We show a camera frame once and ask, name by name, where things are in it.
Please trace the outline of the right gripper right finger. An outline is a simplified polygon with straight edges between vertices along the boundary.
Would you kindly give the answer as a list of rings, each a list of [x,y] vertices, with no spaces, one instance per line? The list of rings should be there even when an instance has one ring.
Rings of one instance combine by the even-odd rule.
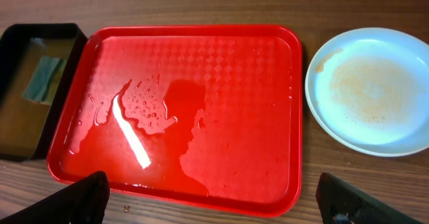
[[[316,202],[324,224],[421,224],[328,172],[320,175]]]

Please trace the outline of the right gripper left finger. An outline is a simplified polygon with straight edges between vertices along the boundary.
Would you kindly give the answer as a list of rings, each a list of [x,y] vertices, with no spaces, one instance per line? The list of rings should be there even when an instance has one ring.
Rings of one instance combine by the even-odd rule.
[[[109,201],[107,175],[97,171],[37,203],[7,216],[1,224],[101,224]]]

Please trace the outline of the white plate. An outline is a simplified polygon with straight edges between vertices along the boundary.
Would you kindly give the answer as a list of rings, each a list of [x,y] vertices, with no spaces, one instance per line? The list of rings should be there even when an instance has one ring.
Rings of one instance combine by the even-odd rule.
[[[428,149],[428,44],[414,36],[381,27],[339,34],[313,56],[304,89],[319,125],[350,149]]]
[[[319,125],[342,145],[372,156],[409,156],[428,149],[428,95],[331,89],[307,82],[308,106]]]

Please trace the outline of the green yellow sponge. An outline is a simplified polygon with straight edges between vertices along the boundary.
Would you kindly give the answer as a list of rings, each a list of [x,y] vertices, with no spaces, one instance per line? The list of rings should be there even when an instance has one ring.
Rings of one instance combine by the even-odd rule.
[[[51,105],[67,61],[62,58],[42,56],[22,97],[25,100]]]

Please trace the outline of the black water tray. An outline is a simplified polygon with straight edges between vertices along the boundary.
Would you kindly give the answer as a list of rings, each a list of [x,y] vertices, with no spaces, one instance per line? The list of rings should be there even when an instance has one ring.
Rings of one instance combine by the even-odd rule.
[[[75,23],[21,23],[1,36],[1,159],[46,158],[88,38]],[[22,94],[42,56],[67,61],[51,105]]]

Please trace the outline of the red plastic tray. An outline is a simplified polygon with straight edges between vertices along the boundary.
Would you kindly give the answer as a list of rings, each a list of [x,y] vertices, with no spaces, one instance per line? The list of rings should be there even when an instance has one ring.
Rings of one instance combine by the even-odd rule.
[[[285,27],[106,27],[82,51],[48,170],[277,217],[300,196],[302,101],[302,46]]]

